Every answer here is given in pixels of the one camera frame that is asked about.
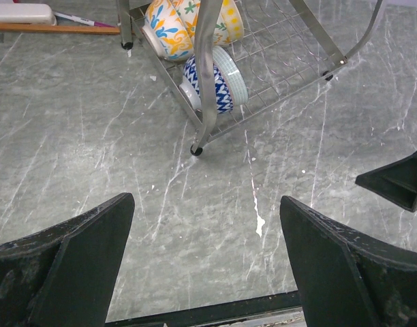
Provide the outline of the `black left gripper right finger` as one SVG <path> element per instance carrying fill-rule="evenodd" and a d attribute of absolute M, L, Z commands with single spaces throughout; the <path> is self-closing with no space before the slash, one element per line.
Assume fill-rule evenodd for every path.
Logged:
<path fill-rule="evenodd" d="M 283 196 L 280 220 L 308 326 L 417 326 L 417 253 Z"/>

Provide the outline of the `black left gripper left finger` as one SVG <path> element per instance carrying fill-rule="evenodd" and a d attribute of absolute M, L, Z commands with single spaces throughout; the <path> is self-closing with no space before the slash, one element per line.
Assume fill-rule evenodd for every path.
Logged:
<path fill-rule="evenodd" d="M 0 244 L 0 326 L 104 326 L 133 215 L 121 193 Z"/>

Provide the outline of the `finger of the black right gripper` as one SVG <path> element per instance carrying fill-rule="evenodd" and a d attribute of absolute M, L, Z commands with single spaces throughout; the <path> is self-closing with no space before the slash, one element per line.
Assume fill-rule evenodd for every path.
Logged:
<path fill-rule="evenodd" d="M 381 168 L 360 174 L 355 183 L 409 212 L 417 211 L 417 151 Z"/>

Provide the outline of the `yellow sun blue bowl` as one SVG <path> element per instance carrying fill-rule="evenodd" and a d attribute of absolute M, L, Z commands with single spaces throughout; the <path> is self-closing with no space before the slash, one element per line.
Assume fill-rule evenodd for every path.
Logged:
<path fill-rule="evenodd" d="M 220 14 L 226 25 L 230 42 L 241 40 L 245 32 L 243 21 L 235 1 L 223 0 Z"/>

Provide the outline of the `orange flower leaf bowl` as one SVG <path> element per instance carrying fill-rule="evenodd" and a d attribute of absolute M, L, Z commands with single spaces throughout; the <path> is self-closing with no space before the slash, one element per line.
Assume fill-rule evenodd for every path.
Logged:
<path fill-rule="evenodd" d="M 215 30 L 213 33 L 213 43 L 218 46 L 227 46 L 231 43 L 230 35 L 226 26 L 226 23 L 223 19 L 223 9 L 224 5 L 221 7 L 221 10 L 218 15 L 218 19 L 215 25 Z"/>

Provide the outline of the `blue orange patterned bowl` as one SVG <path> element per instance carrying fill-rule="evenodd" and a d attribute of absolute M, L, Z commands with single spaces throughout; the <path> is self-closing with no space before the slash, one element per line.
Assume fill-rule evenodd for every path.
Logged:
<path fill-rule="evenodd" d="M 142 32 L 162 59 L 180 62 L 194 54 L 191 38 L 170 1 L 151 2 L 144 15 Z"/>

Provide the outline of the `orange star flower bowl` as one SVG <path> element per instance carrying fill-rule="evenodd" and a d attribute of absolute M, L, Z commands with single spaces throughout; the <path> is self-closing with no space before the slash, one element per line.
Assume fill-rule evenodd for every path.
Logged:
<path fill-rule="evenodd" d="M 192 43 L 194 43 L 196 25 L 198 21 L 199 4 L 193 0 L 171 0 L 183 26 L 187 30 Z"/>

